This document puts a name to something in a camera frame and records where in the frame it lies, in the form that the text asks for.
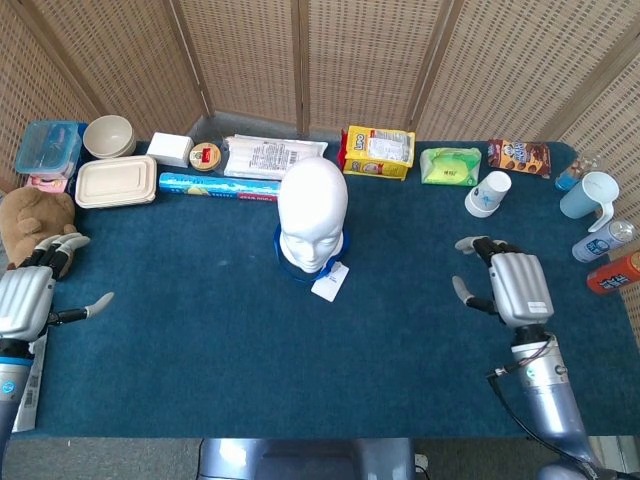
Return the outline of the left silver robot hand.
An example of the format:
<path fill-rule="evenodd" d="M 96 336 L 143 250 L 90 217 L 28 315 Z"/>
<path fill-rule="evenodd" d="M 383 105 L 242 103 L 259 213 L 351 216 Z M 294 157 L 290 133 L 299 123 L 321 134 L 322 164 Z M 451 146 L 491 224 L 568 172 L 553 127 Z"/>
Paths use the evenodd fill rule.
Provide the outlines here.
<path fill-rule="evenodd" d="M 112 301 L 108 292 L 97 302 L 55 312 L 56 284 L 75 251 L 89 244 L 80 233 L 53 235 L 36 245 L 31 254 L 1 278 L 1 338 L 31 343 L 53 325 L 72 323 L 99 315 Z"/>

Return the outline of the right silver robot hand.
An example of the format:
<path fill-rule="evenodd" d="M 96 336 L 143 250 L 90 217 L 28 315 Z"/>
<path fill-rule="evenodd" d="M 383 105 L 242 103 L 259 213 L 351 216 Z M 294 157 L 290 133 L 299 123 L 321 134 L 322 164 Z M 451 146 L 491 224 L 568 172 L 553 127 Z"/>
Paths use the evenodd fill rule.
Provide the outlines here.
<path fill-rule="evenodd" d="M 452 278 L 456 295 L 467 307 L 497 315 L 513 330 L 544 325 L 554 314 L 546 278 L 536 256 L 488 236 L 465 237 L 454 248 L 465 255 L 477 255 L 488 268 L 491 299 L 472 294 L 461 277 Z"/>

